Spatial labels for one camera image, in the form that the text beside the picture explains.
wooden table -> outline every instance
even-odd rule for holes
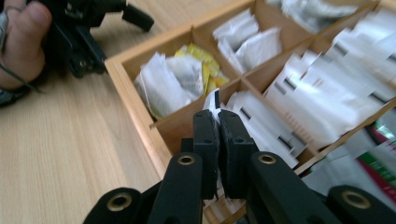
[[[110,57],[232,1],[130,1],[149,33],[117,13],[92,34]],[[108,74],[49,71],[40,88],[0,109],[0,223],[82,223],[106,192],[161,180]]]

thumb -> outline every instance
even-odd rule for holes
[[[13,59],[32,60],[40,53],[42,39],[50,28],[50,11],[44,5],[32,2],[21,13],[10,10],[8,15],[10,27],[6,51]]]

black device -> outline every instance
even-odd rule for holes
[[[123,12],[122,18],[148,32],[154,20],[126,0],[39,0],[51,12],[52,25],[44,43],[48,64],[67,65],[75,77],[106,71],[106,55],[90,30],[105,15]]]
[[[199,224],[203,199],[216,196],[218,167],[226,197],[246,200],[247,220],[259,223],[396,223],[396,214],[364,190],[350,186],[318,194],[276,154],[260,152],[242,120],[221,110],[193,117],[193,138],[169,162],[163,181],[140,193],[114,189],[84,224]]]

human hand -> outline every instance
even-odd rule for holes
[[[30,82],[38,77],[45,64],[41,42],[50,28],[52,17],[50,11],[41,3],[31,2],[24,7],[24,0],[6,0],[10,9],[8,14],[7,39],[0,53],[0,64],[24,81]],[[0,88],[16,90],[22,83],[0,70]]]

light wood surface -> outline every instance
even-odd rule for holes
[[[92,34],[111,57],[231,2],[130,1],[149,33],[117,13]],[[161,180],[108,74],[50,71],[40,88],[0,109],[0,223],[82,223],[106,192]]]

